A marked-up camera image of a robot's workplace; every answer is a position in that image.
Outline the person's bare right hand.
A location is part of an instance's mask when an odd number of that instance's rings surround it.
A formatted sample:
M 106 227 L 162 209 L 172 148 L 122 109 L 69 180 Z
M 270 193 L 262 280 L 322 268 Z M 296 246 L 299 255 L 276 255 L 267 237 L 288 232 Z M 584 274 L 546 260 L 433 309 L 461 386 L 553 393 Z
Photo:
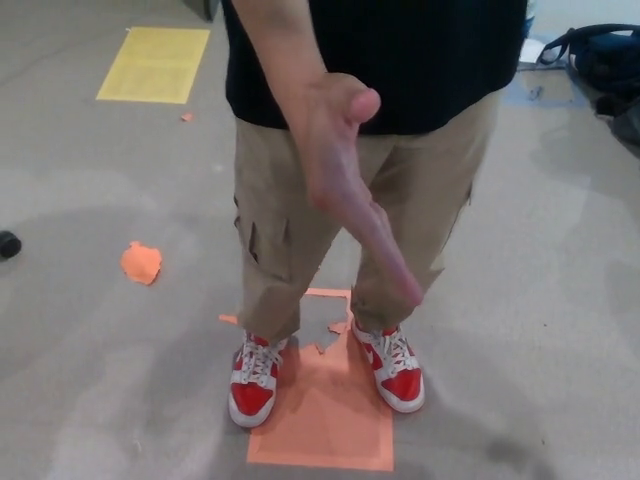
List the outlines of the person's bare right hand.
M 406 305 L 418 306 L 424 293 L 400 252 L 386 213 L 361 175 L 359 127 L 378 112 L 378 93 L 353 76 L 326 72 L 303 77 L 296 93 L 305 106 L 299 117 L 289 119 L 311 204 L 371 254 Z

